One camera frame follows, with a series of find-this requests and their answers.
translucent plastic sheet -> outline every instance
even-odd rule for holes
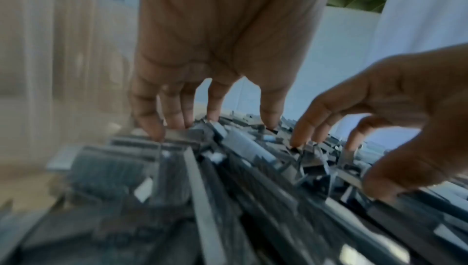
[[[137,0],[0,0],[0,166],[124,126],[136,35]]]

scrap pile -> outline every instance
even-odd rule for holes
[[[0,265],[466,264],[468,190],[373,200],[361,178],[385,149],[332,136],[295,149],[294,125],[233,113],[163,143],[68,146],[48,164],[66,178],[54,207],[0,210]]]

human hand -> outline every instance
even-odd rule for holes
[[[133,116],[155,140],[193,123],[196,88],[212,78],[207,116],[242,76],[262,91],[260,115],[274,128],[327,0],[141,0]]]
[[[355,150],[383,127],[421,128],[377,161],[363,189],[374,198],[441,183],[468,168],[468,44],[394,56],[319,95],[298,121],[291,145],[325,139],[348,114],[371,113],[350,133]]]

sheer curtain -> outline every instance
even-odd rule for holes
[[[138,0],[0,0],[0,164],[125,125]]]
[[[382,58],[468,42],[468,0],[387,0],[365,67]],[[346,117],[336,134],[347,137],[362,116]],[[396,148],[419,131],[379,130],[368,140]]]

hand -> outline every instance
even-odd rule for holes
[[[242,76],[262,91],[260,115],[274,128],[327,0],[141,0],[133,116],[155,140],[193,123],[196,88],[212,78],[207,115]]]
[[[421,128],[366,173],[364,192],[383,198],[441,183],[468,168],[468,44],[394,56],[315,98],[298,121],[291,145],[325,139],[347,114],[371,113],[351,132],[355,150],[383,127]]]

